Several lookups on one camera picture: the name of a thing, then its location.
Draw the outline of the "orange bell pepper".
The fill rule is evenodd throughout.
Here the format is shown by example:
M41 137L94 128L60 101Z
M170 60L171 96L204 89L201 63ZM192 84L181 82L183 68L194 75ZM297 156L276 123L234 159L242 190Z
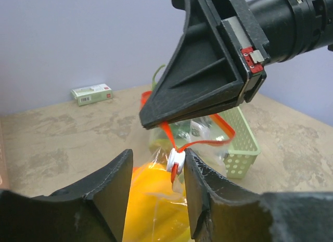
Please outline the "orange bell pepper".
M156 162L134 167L123 241L191 241L185 185Z

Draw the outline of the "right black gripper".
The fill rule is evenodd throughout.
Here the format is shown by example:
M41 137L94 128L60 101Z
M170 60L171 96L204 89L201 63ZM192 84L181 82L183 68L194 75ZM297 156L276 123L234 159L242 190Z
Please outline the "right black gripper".
M332 0L242 0L246 24L262 35L260 51L247 45L241 51L249 65L291 60L312 50L332 50Z

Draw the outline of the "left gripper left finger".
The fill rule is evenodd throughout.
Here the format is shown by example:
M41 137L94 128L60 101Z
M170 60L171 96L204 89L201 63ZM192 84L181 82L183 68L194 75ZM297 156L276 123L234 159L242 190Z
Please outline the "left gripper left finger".
M133 168L126 149L49 196L1 190L1 241L122 241Z

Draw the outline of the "clear orange-zip bag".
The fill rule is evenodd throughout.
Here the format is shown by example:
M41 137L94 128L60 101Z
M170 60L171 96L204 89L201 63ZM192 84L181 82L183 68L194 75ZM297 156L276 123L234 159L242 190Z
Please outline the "clear orange-zip bag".
M223 125L227 128L227 135L229 137L226 141L195 141L191 143L187 143L181 148L176 147L174 137L172 135L172 131L170 128L170 124L167 122L162 123L157 131L158 134L161 135L161 138L154 140L151 144L152 153L147 157L145 162L143 163L152 163L156 162L165 166L165 169L171 173L171 182L179 182L186 186L188 185L185 182L185 165L190 159L189 153L193 151L190 146L194 144L206 144L210 146L222 146L224 144L228 144L235 137L235 131L233 128L227 124L218 114L209 115L211 119L219 120Z

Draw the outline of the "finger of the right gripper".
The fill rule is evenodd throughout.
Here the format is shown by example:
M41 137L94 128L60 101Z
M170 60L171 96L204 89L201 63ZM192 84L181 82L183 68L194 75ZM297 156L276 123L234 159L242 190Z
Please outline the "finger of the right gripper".
M263 84L268 39L245 0L171 0L185 11L183 34L139 113L157 127L250 102Z

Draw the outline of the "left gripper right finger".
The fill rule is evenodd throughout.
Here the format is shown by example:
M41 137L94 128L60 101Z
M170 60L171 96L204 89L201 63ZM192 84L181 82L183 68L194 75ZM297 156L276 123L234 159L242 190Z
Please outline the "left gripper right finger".
M195 241L332 241L332 192L251 192L194 152L185 165Z

